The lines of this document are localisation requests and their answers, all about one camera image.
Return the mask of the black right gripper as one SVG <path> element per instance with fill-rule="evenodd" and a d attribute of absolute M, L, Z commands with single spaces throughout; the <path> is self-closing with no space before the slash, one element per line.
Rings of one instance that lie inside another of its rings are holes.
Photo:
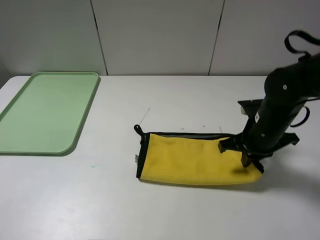
<path fill-rule="evenodd" d="M 248 116 L 242 132 L 244 146 L 254 154 L 272 154 L 290 144 L 296 145 L 300 139 L 295 133 L 286 133 L 300 111 L 299 105 L 276 106 L 269 100 L 241 100 L 238 102 Z M 234 139 L 220 140 L 220 153 L 237 150 Z M 248 167 L 252 163 L 249 153 L 242 152 L 241 164 Z"/>

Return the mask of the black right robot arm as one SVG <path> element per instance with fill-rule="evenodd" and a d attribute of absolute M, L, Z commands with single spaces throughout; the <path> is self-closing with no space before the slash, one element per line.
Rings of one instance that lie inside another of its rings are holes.
<path fill-rule="evenodd" d="M 277 68 L 264 83 L 264 99 L 239 101 L 248 120 L 243 131 L 218 143 L 221 153 L 241 152 L 244 167 L 273 155 L 299 138 L 287 133 L 309 100 L 320 97 L 320 56 L 304 57 L 296 64 Z"/>

